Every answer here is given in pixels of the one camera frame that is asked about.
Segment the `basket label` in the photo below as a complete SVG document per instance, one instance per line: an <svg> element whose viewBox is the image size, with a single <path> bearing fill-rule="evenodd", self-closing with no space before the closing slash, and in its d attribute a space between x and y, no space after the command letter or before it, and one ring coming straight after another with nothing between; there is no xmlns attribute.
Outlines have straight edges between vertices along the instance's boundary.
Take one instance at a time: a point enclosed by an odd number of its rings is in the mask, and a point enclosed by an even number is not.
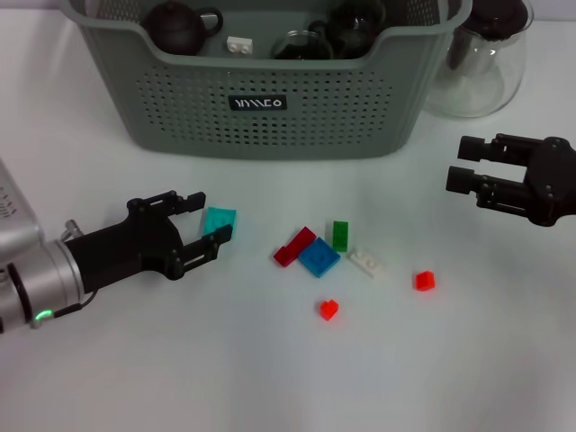
<svg viewBox="0 0 576 432"><path fill-rule="evenodd" d="M228 96L228 102L232 111L279 111L287 109L286 96Z"/></svg>

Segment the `green lego brick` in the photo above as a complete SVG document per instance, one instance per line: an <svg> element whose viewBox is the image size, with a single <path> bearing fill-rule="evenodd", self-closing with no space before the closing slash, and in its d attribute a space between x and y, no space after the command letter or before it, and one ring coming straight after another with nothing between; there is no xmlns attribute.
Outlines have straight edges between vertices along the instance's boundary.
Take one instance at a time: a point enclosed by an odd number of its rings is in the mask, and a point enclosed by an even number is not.
<svg viewBox="0 0 576 432"><path fill-rule="evenodd" d="M334 222L332 230L332 248L337 252L348 251L348 222Z"/></svg>

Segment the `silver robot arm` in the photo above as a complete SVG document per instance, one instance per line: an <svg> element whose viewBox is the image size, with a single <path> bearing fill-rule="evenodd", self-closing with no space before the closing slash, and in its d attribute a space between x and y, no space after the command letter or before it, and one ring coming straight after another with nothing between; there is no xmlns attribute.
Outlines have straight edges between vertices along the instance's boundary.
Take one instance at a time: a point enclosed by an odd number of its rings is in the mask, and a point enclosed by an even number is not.
<svg viewBox="0 0 576 432"><path fill-rule="evenodd" d="M80 311L99 289L142 271L169 280L206 264L230 241L232 227L184 245L169 217L203 208L206 197L176 192L128 201L117 225L84 235L73 220L45 242L40 224L0 161L0 334ZM87 301L84 297L90 294Z"/></svg>

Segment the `white lego brick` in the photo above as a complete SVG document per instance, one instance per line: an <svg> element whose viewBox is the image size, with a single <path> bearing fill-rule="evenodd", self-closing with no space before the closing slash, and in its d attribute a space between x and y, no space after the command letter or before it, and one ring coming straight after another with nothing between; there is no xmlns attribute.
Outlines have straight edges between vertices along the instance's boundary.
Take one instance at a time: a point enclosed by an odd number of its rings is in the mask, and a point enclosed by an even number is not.
<svg viewBox="0 0 576 432"><path fill-rule="evenodd" d="M348 259L372 278L381 275L384 270L383 265L362 248L355 248Z"/></svg>
<svg viewBox="0 0 576 432"><path fill-rule="evenodd" d="M234 36L229 36L226 40L226 46L230 52L241 52L242 54L252 54L254 49L251 39L246 38L235 38Z"/></svg>

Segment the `gray plastic basket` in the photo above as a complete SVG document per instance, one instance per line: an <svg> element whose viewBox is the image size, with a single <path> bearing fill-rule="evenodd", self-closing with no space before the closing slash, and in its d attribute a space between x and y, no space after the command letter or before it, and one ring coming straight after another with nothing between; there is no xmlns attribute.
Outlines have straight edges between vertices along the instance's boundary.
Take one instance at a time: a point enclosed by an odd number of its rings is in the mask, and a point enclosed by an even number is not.
<svg viewBox="0 0 576 432"><path fill-rule="evenodd" d="M296 61L266 57L288 31L325 18L329 0L190 1L224 15L222 31L195 57L160 51L138 25L159 0L60 1L139 145L253 159L372 158L399 149L453 30L472 9L472 0L385 0L397 25L366 56ZM252 38L254 57L227 52L228 36ZM229 95L285 96L286 109L232 111Z"/></svg>

